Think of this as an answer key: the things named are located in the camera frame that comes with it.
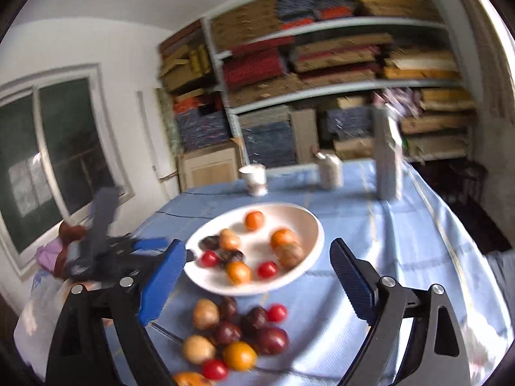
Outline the striped orange small fruit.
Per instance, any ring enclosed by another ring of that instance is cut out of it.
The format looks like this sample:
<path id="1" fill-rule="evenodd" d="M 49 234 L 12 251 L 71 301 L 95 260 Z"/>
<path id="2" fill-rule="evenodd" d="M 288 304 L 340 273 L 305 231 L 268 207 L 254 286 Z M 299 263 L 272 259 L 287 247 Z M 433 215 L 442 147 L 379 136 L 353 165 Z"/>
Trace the striped orange small fruit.
<path id="1" fill-rule="evenodd" d="M 241 240 L 234 231 L 225 228 L 219 234 L 219 246 L 223 250 L 237 250 L 241 247 Z"/>

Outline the red cherry tomato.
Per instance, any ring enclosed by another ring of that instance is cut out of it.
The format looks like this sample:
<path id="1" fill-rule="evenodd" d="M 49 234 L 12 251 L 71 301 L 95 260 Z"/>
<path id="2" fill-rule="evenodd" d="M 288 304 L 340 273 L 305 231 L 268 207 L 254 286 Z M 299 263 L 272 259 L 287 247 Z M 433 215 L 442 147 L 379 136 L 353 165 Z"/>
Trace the red cherry tomato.
<path id="1" fill-rule="evenodd" d="M 214 251 L 206 251 L 200 257 L 200 265 L 203 268 L 214 268 L 219 265 L 219 256 Z"/>
<path id="2" fill-rule="evenodd" d="M 267 321 L 272 323 L 281 323 L 287 319 L 287 316 L 287 307 L 278 303 L 272 304 L 266 311 Z"/>
<path id="3" fill-rule="evenodd" d="M 201 365 L 201 374 L 211 381 L 222 381 L 229 375 L 229 368 L 220 359 L 210 359 Z"/>
<path id="4" fill-rule="evenodd" d="M 257 268 L 257 275 L 261 280 L 274 278 L 278 273 L 276 262 L 263 262 Z"/>

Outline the white metal shelf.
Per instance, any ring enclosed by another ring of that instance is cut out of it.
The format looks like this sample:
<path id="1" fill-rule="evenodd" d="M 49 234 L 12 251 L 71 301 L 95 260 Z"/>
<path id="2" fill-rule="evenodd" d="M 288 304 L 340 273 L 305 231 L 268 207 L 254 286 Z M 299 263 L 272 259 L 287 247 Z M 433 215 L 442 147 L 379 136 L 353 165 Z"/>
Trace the white metal shelf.
<path id="1" fill-rule="evenodd" d="M 376 96 L 398 104 L 408 161 L 472 156 L 477 104 L 439 0 L 235 0 L 202 29 L 248 163 L 371 156 Z"/>

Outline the white drink can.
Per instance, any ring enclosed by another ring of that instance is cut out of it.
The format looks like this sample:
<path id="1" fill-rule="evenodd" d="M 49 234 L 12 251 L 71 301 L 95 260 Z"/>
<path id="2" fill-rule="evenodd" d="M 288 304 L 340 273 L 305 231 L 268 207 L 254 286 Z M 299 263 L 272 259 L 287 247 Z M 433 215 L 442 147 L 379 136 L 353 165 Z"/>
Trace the white drink can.
<path id="1" fill-rule="evenodd" d="M 326 190 L 343 187 L 341 160 L 333 153 L 317 152 L 315 159 L 319 166 L 320 184 Z"/>

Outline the orange mandarin with stem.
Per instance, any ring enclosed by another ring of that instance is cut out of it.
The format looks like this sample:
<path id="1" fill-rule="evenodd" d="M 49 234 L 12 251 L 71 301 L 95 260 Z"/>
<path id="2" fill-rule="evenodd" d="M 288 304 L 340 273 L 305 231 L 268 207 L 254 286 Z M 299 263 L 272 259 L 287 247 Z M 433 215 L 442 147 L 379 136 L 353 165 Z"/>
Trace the orange mandarin with stem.
<path id="1" fill-rule="evenodd" d="M 298 235 L 289 228 L 275 230 L 270 237 L 270 246 L 273 250 L 284 244 L 298 244 Z"/>

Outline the yellow orange tomato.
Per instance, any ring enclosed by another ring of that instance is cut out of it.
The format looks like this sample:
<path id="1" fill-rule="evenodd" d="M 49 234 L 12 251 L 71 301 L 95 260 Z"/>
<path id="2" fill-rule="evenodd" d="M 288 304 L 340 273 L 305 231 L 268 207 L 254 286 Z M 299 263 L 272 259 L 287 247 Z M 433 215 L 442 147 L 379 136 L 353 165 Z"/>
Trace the yellow orange tomato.
<path id="1" fill-rule="evenodd" d="M 245 342 L 235 342 L 223 350 L 225 364 L 234 371 L 248 371 L 255 367 L 258 355 L 255 350 Z"/>
<path id="2" fill-rule="evenodd" d="M 244 262 L 230 262 L 225 267 L 225 272 L 232 285 L 239 286 L 252 280 L 252 271 Z"/>

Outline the window with white frame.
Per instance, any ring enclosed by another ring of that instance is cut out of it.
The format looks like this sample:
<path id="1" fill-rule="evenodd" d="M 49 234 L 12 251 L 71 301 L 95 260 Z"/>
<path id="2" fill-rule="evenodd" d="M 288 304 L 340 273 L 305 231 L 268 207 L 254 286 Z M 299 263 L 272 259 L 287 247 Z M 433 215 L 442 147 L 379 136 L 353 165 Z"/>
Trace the window with white frame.
<path id="1" fill-rule="evenodd" d="M 134 195 L 97 64 L 59 67 L 1 86 L 1 247 L 20 279 L 59 224 L 82 223 L 102 187 Z"/>

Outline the dark red plum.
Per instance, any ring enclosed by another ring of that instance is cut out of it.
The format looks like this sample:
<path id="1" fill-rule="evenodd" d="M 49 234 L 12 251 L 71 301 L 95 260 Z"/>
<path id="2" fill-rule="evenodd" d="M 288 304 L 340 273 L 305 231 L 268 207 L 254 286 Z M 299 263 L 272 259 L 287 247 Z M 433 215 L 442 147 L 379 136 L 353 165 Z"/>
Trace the dark red plum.
<path id="1" fill-rule="evenodd" d="M 289 343 L 289 336 L 283 328 L 261 328 L 254 336 L 254 349 L 261 355 L 281 354 Z"/>

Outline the white round plate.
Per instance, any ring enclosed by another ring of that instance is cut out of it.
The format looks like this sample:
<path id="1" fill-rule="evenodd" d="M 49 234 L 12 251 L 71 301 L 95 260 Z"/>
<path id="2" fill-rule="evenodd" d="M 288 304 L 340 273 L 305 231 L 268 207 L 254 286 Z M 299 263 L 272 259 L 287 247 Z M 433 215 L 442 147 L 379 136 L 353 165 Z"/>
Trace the white round plate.
<path id="1" fill-rule="evenodd" d="M 244 216 L 249 212 L 261 212 L 265 223 L 257 231 L 244 227 Z M 205 268 L 201 265 L 202 239 L 219 234 L 223 229 L 232 230 L 241 240 L 244 264 L 251 270 L 250 281 L 236 285 L 229 281 L 225 271 L 218 266 Z M 304 259 L 295 268 L 278 267 L 277 274 L 268 279 L 258 276 L 258 266 L 264 262 L 276 262 L 272 250 L 272 234 L 279 229 L 289 229 L 303 248 Z M 320 220 L 307 209 L 289 203 L 262 203 L 238 207 L 208 220 L 186 242 L 186 249 L 195 259 L 184 267 L 189 280 L 199 288 L 217 295 L 252 296 L 283 288 L 301 277 L 319 259 L 325 244 L 325 232 Z"/>

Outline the tan round fruit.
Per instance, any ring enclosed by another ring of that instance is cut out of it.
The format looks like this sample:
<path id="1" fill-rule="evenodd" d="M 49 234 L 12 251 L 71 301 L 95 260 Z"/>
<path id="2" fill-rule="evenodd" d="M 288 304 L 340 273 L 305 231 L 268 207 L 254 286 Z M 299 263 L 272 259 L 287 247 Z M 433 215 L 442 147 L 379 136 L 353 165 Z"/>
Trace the tan round fruit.
<path id="1" fill-rule="evenodd" d="M 192 323 L 199 330 L 212 329 L 220 322 L 217 304 L 208 299 L 199 299 L 193 309 Z"/>
<path id="2" fill-rule="evenodd" d="M 183 357 L 192 364 L 200 365 L 216 355 L 216 347 L 204 336 L 191 335 L 183 343 Z"/>

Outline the white paper cup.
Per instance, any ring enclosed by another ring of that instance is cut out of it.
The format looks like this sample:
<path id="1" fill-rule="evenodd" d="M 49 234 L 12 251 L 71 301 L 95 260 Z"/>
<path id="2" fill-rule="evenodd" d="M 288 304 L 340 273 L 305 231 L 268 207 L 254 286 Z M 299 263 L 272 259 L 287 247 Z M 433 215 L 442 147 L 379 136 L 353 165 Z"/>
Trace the white paper cup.
<path id="1" fill-rule="evenodd" d="M 266 168 L 262 164 L 250 164 L 239 168 L 247 190 L 253 197 L 262 197 L 268 193 Z"/>

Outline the wooden framed board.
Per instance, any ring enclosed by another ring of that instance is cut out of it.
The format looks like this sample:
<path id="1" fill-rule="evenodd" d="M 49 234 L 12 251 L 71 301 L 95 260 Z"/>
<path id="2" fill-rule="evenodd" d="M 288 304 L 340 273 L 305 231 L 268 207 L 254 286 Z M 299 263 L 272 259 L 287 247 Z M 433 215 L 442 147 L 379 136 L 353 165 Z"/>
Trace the wooden framed board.
<path id="1" fill-rule="evenodd" d="M 182 153 L 177 157 L 181 191 L 237 181 L 242 165 L 242 150 L 234 140 Z"/>

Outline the dark brown water chestnut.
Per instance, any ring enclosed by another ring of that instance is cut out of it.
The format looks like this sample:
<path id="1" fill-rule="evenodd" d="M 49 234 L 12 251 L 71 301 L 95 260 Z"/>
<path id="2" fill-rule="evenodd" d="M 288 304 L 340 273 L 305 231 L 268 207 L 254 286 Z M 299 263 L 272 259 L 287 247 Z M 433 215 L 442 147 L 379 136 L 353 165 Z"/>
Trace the dark brown water chestnut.
<path id="1" fill-rule="evenodd" d="M 244 262 L 244 253 L 238 249 L 223 250 L 219 255 L 219 267 L 226 268 L 232 262 Z"/>

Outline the dark purple plum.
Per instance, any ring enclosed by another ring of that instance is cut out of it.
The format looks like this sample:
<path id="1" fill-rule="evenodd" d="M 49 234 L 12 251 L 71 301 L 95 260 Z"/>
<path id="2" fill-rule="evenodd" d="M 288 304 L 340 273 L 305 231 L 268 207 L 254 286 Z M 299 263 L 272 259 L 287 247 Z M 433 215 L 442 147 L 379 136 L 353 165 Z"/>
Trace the dark purple plum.
<path id="1" fill-rule="evenodd" d="M 212 331 L 212 339 L 217 346 L 227 346 L 239 342 L 242 336 L 238 325 L 229 321 L 220 322 Z"/>

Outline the brown round fruit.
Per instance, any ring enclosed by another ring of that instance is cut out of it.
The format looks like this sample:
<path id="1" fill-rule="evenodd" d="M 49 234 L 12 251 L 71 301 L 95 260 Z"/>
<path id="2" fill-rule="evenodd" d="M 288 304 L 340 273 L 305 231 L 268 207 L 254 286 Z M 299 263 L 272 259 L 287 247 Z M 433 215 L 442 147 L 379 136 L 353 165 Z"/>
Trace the brown round fruit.
<path id="1" fill-rule="evenodd" d="M 277 246 L 275 254 L 280 265 L 286 269 L 297 267 L 305 257 L 304 249 L 295 242 Z"/>

